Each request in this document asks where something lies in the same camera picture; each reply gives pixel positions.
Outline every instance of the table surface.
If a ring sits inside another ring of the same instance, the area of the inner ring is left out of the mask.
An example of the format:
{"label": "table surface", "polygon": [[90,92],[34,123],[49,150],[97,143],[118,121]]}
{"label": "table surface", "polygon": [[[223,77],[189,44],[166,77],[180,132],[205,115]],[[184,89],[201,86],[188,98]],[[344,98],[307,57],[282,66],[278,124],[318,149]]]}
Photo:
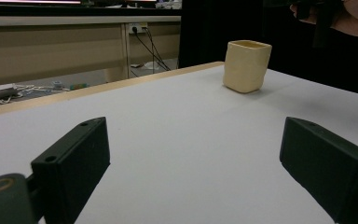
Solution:
{"label": "table surface", "polygon": [[358,94],[268,70],[226,88],[209,63],[0,106],[0,175],[78,123],[106,117],[112,164],[76,223],[332,224],[279,161],[286,117],[358,146]]}

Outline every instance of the dark background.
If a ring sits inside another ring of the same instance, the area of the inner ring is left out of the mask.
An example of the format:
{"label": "dark background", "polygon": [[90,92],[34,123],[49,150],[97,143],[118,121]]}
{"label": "dark background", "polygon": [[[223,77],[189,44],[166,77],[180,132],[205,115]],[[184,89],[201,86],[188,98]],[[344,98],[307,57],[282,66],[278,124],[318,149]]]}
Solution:
{"label": "dark background", "polygon": [[183,0],[182,8],[180,68],[224,61],[228,41],[251,39],[272,45],[269,69],[358,93],[358,37],[330,29],[327,46],[314,48],[314,25],[262,0]]}

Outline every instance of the ceramic cup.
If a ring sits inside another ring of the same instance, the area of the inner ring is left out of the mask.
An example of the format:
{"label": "ceramic cup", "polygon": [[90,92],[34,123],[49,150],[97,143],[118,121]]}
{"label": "ceramic cup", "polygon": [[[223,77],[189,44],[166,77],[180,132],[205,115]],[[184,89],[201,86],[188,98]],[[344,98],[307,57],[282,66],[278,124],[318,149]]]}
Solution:
{"label": "ceramic cup", "polygon": [[223,84],[241,93],[259,90],[264,82],[271,50],[271,45],[253,40],[228,42]]}

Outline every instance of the desk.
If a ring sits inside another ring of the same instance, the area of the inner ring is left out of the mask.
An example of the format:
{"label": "desk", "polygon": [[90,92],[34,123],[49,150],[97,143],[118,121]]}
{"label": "desk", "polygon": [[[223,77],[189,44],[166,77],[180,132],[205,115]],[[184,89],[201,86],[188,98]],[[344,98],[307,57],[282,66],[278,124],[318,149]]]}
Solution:
{"label": "desk", "polygon": [[209,63],[0,106],[0,175],[79,122],[105,116],[111,166],[76,223],[333,224],[279,162],[284,120],[358,145],[358,94],[268,70],[261,90],[223,86]]}
{"label": "desk", "polygon": [[129,78],[131,63],[152,61],[129,22],[147,22],[161,57],[178,57],[177,10],[0,6],[0,85],[94,70]]}

